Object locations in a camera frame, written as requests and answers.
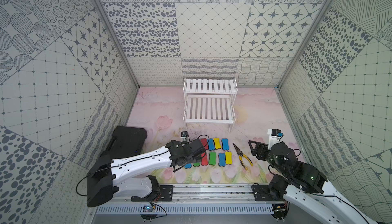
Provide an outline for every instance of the white bench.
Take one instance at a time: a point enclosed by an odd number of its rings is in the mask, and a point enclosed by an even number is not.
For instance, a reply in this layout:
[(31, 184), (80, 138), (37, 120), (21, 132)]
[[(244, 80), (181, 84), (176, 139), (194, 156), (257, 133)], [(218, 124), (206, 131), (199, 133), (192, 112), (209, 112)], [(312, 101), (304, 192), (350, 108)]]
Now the white bench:
[(184, 79), (184, 122), (226, 123), (229, 132), (235, 119), (235, 80)]

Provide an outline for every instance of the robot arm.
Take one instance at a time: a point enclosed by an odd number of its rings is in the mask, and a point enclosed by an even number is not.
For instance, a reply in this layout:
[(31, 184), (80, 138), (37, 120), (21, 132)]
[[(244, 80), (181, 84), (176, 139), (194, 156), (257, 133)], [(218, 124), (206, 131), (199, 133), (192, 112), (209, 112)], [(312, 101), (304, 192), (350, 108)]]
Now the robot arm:
[(103, 155), (87, 173), (87, 206), (96, 207), (120, 196), (153, 201), (160, 193), (156, 177), (134, 176), (168, 167), (173, 167), (175, 172), (187, 163), (200, 162), (202, 155), (205, 155), (205, 148), (199, 139), (191, 142), (172, 140), (157, 150), (130, 158), (110, 160), (109, 155)]
[(279, 129), (268, 134), (269, 144), (248, 143), (253, 156), (282, 174), (274, 175), (268, 185), (272, 198), (294, 203), (324, 224), (377, 224), (341, 195), (317, 168), (298, 161), (294, 150), (275, 138), (283, 135)]

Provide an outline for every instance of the vent grille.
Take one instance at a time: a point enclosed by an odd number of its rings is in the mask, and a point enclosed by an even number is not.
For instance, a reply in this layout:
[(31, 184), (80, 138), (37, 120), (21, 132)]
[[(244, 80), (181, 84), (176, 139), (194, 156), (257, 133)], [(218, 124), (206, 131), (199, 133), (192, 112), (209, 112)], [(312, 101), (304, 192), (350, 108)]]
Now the vent grille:
[[(167, 214), (191, 215), (191, 214), (273, 214), (272, 204), (159, 204)], [(143, 211), (144, 204), (104, 204), (98, 207), (97, 215), (135, 215), (141, 214), (164, 214), (157, 206), (156, 212), (146, 213)]]

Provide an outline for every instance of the yellow-handled pliers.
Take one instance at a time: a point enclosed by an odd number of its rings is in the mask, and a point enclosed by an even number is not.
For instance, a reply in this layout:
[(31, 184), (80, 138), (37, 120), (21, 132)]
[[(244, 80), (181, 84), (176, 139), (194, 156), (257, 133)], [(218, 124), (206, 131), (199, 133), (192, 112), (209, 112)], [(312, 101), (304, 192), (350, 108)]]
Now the yellow-handled pliers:
[(248, 167), (246, 167), (245, 164), (242, 162), (242, 157), (246, 158), (246, 159), (249, 161), (249, 163), (251, 164), (251, 166), (253, 166), (252, 161), (247, 157), (247, 155), (244, 155), (244, 154), (242, 153), (242, 151), (241, 151), (234, 143), (233, 143), (233, 146), (234, 146), (234, 148), (235, 148), (236, 151), (237, 151), (237, 154), (238, 154), (238, 156), (239, 156), (239, 161), (240, 161), (242, 167), (243, 167), (245, 170), (248, 170)]

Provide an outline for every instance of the black cable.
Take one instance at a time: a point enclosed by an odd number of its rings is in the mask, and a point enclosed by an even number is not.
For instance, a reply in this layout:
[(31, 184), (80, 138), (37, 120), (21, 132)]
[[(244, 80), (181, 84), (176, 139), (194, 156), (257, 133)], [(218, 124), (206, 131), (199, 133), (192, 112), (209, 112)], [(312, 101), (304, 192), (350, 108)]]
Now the black cable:
[(299, 150), (299, 149), (293, 149), (293, 151), (295, 151), (295, 150), (298, 150), (298, 151), (300, 152), (298, 155), (295, 155), (295, 157), (300, 156), (300, 155), (301, 155), (301, 150)]
[(315, 194), (315, 193), (311, 193), (311, 194), (312, 194), (312, 195), (316, 195), (316, 196), (320, 196), (320, 197), (326, 197), (326, 198), (333, 198), (333, 197), (338, 198), (340, 201), (342, 201), (343, 203), (347, 204), (348, 206), (350, 206), (351, 208), (353, 208), (356, 212), (358, 212), (358, 213), (361, 215), (361, 217), (366, 221), (367, 224), (370, 224), (370, 223), (366, 220), (366, 218), (362, 215), (362, 213), (361, 213), (360, 211), (358, 211), (354, 206), (352, 206), (352, 205), (349, 204), (348, 202), (342, 200), (340, 197), (335, 196), (335, 195), (320, 195), (320, 194)]
[[(167, 151), (164, 152), (164, 153), (160, 153), (160, 154), (157, 154), (157, 155), (154, 155), (154, 156), (160, 156), (160, 155), (165, 154), (165, 153), (167, 153), (167, 152), (169, 152), (169, 150), (167, 150)], [(80, 193), (78, 192), (78, 186), (79, 186), (79, 184), (80, 184), (84, 179), (86, 179), (86, 178), (89, 177), (90, 175), (93, 175), (93, 174), (95, 174), (95, 173), (97, 173), (97, 172), (100, 172), (100, 171), (103, 171), (103, 170), (106, 170), (106, 169), (111, 169), (111, 168), (115, 168), (115, 167), (120, 167), (120, 166), (123, 166), (123, 165), (125, 165), (125, 164), (127, 164), (127, 163), (134, 162), (134, 161), (138, 161), (138, 160), (145, 159), (145, 158), (152, 158), (152, 156), (144, 157), (144, 158), (138, 158), (138, 159), (135, 159), (135, 160), (131, 160), (131, 161), (129, 161), (129, 162), (125, 162), (125, 163), (120, 164), (120, 165), (111, 166), (111, 167), (104, 168), (104, 169), (99, 169), (99, 170), (97, 170), (97, 171), (94, 171), (94, 172), (92, 172), (92, 173), (86, 175), (85, 177), (83, 177), (83, 178), (77, 183), (76, 189), (75, 189), (75, 190), (76, 190), (76, 193), (77, 193), (78, 195), (80, 195), (80, 196), (87, 197), (87, 195), (83, 195), (83, 194), (80, 194)]]
[(159, 218), (159, 217), (165, 217), (165, 216), (167, 216), (167, 212), (166, 212), (166, 210), (165, 210), (162, 206), (160, 206), (160, 205), (157, 204), (157, 203), (152, 203), (152, 202), (150, 202), (150, 204), (151, 204), (152, 207), (154, 207), (154, 205), (160, 207), (160, 208), (163, 209), (164, 212), (165, 212), (165, 215), (161, 215), (161, 216), (155, 217), (154, 219), (157, 219), (157, 218)]
[(271, 165), (269, 164), (269, 165), (268, 165), (268, 171), (269, 171), (271, 174), (275, 175), (274, 173), (271, 172), (270, 166), (271, 166)]

